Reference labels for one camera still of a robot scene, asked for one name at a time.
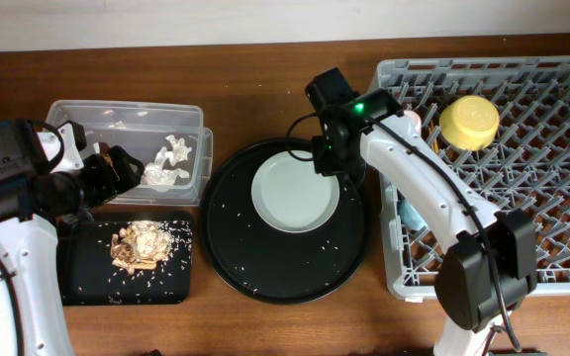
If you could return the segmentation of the rice and peanut food scraps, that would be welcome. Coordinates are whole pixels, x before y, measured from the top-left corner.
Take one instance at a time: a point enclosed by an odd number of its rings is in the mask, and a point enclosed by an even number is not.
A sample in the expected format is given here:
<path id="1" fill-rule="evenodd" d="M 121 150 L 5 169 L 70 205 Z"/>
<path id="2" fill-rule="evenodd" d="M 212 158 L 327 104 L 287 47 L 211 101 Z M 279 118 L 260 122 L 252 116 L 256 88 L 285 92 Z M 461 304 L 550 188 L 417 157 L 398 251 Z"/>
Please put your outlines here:
<path id="1" fill-rule="evenodd" d="M 130 275 L 137 270 L 153 270 L 158 262 L 168 259 L 172 243 L 172 235 L 160 222 L 132 222 L 112 235 L 112 264 Z"/>

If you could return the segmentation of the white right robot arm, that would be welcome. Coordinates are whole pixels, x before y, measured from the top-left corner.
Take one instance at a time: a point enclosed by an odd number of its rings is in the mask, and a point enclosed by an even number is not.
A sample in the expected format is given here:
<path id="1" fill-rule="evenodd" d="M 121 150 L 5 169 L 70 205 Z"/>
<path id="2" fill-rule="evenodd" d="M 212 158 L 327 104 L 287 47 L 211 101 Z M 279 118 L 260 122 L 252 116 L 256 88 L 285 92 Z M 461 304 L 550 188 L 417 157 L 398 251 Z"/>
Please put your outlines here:
<path id="1" fill-rule="evenodd" d="M 321 134 L 312 139 L 317 173 L 367 166 L 388 178 L 427 223 L 443 252 L 434 281 L 446 313 L 434 355 L 487 355 L 499 333 L 522 347 L 510 314 L 536 288 L 536 226 L 471 189 L 421 138 L 384 89 L 354 91 L 338 68 L 305 88 Z"/>

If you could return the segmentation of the white round plate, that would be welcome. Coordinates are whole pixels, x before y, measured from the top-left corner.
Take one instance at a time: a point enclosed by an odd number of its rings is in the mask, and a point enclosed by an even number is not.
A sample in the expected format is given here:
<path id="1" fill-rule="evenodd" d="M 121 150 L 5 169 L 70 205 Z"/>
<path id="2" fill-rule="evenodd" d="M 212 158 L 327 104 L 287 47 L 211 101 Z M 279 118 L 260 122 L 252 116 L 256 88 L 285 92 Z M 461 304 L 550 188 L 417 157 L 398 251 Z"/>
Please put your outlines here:
<path id="1" fill-rule="evenodd" d="M 314 163 L 295 159 L 285 150 L 267 158 L 256 170 L 251 199 L 259 216 L 287 233 L 319 228 L 335 212 L 339 183 L 317 174 Z"/>

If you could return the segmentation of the yellow bowl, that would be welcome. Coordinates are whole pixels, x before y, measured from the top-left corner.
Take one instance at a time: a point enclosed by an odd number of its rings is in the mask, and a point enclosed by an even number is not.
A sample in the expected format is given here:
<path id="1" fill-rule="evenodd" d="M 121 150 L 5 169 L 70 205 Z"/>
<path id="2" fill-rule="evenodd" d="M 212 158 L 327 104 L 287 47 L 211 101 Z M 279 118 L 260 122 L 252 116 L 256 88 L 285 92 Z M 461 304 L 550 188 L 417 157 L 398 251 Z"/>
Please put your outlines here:
<path id="1" fill-rule="evenodd" d="M 439 126 L 445 140 L 460 149 L 477 151 L 489 146 L 500 125 L 500 114 L 489 100 L 468 95 L 447 106 Z"/>

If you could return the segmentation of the pink plastic cup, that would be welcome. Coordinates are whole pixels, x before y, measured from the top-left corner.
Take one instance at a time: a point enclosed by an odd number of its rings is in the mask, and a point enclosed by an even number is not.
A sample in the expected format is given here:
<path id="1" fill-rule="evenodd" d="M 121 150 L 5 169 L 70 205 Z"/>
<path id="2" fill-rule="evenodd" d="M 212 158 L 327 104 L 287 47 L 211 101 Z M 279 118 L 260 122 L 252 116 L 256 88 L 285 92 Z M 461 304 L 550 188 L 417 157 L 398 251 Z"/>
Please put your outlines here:
<path id="1" fill-rule="evenodd" d="M 411 122 L 413 123 L 413 126 L 415 128 L 415 131 L 420 134 L 421 130 L 422 130 L 422 119 L 420 117 L 419 114 L 417 114 L 414 111 L 410 111 L 410 110 L 405 110 L 404 114 L 410 118 Z"/>

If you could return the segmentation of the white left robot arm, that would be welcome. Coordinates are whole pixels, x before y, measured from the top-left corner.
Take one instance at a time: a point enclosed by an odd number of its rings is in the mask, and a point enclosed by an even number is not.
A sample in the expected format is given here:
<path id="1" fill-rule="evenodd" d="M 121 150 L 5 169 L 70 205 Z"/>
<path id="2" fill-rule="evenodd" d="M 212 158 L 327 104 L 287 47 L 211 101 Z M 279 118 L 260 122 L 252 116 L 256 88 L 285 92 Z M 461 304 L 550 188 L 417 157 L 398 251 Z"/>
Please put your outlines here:
<path id="1" fill-rule="evenodd" d="M 115 145 L 87 158 L 68 121 L 0 123 L 0 355 L 70 355 L 57 280 L 57 221 L 102 206 L 141 181 Z"/>

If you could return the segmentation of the light blue plastic cup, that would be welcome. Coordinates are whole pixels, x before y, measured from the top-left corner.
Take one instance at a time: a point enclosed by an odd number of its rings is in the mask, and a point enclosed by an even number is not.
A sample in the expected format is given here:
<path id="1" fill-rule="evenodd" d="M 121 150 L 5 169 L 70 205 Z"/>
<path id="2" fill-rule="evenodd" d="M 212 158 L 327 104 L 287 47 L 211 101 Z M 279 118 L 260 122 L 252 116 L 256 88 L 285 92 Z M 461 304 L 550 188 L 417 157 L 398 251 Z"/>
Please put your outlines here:
<path id="1" fill-rule="evenodd" d="M 403 225 L 408 230 L 419 231 L 428 226 L 419 212 L 406 199 L 400 202 L 398 213 Z"/>

